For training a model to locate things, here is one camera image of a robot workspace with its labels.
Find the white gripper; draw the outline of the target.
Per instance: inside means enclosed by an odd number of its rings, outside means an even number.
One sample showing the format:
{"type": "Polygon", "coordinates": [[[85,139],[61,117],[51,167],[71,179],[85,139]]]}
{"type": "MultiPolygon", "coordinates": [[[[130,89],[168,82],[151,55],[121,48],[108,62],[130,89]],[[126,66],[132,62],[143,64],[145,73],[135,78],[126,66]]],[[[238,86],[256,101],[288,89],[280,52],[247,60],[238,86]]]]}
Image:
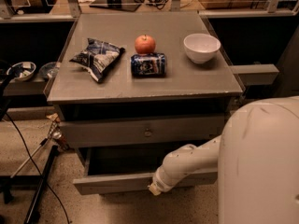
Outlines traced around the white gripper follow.
{"type": "Polygon", "coordinates": [[[159,167],[152,177],[152,182],[148,186],[149,191],[158,196],[162,192],[168,192],[177,184],[177,180],[171,178],[164,170],[163,167],[159,167]]]}

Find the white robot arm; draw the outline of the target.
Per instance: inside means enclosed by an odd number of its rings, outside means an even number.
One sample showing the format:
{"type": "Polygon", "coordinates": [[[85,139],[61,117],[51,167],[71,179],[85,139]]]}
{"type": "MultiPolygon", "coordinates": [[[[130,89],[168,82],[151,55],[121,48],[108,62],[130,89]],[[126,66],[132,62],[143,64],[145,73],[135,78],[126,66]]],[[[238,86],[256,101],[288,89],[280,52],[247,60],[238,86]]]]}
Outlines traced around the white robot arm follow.
{"type": "Polygon", "coordinates": [[[168,153],[149,190],[168,192],[214,166],[219,224],[299,224],[299,97],[242,106],[218,137],[168,153]]]}

